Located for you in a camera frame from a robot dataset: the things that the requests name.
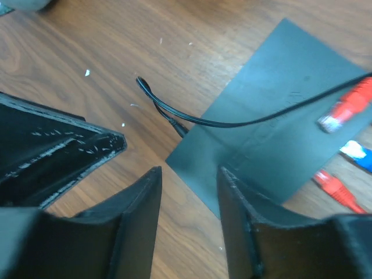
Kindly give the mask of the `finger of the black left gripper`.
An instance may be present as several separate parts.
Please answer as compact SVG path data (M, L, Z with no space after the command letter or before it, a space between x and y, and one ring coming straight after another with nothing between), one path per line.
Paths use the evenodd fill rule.
M126 148L121 133L1 93L1 206L47 208Z

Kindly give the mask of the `black network switch box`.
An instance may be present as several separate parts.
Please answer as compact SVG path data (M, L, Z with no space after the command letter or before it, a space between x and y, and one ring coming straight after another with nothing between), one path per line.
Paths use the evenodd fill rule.
M219 166L282 204L371 123L371 109L331 134L317 123L364 74L284 19L203 114L244 126L196 125L167 164L214 214Z

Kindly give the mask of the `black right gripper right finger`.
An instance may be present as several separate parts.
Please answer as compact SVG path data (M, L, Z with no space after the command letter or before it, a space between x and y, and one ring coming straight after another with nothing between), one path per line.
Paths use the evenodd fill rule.
M370 278L371 216L313 219L276 205L225 167L217 172L230 278Z

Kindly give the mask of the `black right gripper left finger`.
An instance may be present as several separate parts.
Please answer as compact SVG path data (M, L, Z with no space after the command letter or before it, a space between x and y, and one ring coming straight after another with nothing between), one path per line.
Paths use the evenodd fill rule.
M1 209L2 278L149 278L162 169L73 217Z

